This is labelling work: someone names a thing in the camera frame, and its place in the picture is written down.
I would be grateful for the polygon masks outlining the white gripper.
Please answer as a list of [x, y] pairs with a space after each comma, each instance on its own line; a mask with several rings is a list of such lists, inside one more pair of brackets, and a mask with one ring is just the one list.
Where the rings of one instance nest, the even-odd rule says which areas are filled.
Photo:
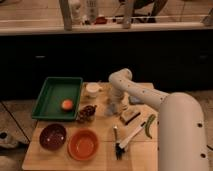
[[117, 92], [110, 93], [110, 108], [113, 114], [120, 115], [128, 108], [128, 104], [124, 101], [124, 94]]

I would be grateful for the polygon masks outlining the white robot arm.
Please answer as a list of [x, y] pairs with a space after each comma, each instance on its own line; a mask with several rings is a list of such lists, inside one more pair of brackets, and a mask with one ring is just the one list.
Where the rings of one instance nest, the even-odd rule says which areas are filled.
[[158, 112], [158, 171], [210, 171], [204, 114], [195, 98], [144, 87], [127, 68], [108, 80], [114, 97], [127, 92]]

